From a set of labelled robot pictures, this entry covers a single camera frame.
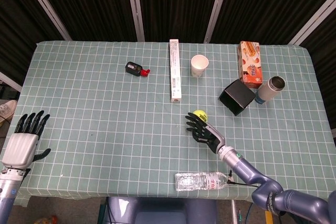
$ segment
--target paper cup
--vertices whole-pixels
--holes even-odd
[[[202,76],[208,65],[209,60],[204,55],[195,55],[191,59],[191,75],[193,77]]]

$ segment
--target orange box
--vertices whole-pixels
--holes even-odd
[[[260,46],[258,42],[241,41],[238,46],[239,78],[250,89],[262,84]]]

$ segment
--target green tablecloth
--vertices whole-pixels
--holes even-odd
[[[31,166],[17,204],[29,195],[249,200],[253,188],[245,186],[175,191],[176,173],[229,170],[185,130],[184,116],[197,109],[262,173],[327,199],[336,189],[336,148],[310,56],[297,46],[260,50],[264,79],[282,76],[286,87],[233,116],[217,98],[238,78],[237,45],[180,44],[182,102],[172,104],[168,43],[39,43],[8,135],[22,114],[45,110],[51,117],[38,151],[52,151]],[[210,62],[198,79],[190,75],[196,54]],[[125,73],[128,61],[149,68],[149,76]]]

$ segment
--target bottle cap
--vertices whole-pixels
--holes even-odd
[[[148,76],[149,72],[150,72],[149,69],[147,69],[147,70],[141,69],[141,71],[140,71],[140,75],[146,77],[146,76]]]

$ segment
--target black curtain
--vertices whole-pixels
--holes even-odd
[[[326,0],[224,0],[211,43],[288,44]]]
[[[73,40],[137,40],[130,0],[49,1]]]
[[[314,64],[330,127],[336,128],[336,10],[301,44]]]
[[[62,40],[37,0],[0,0],[0,72],[23,84],[36,48]]]
[[[140,0],[146,41],[203,43],[214,0]]]

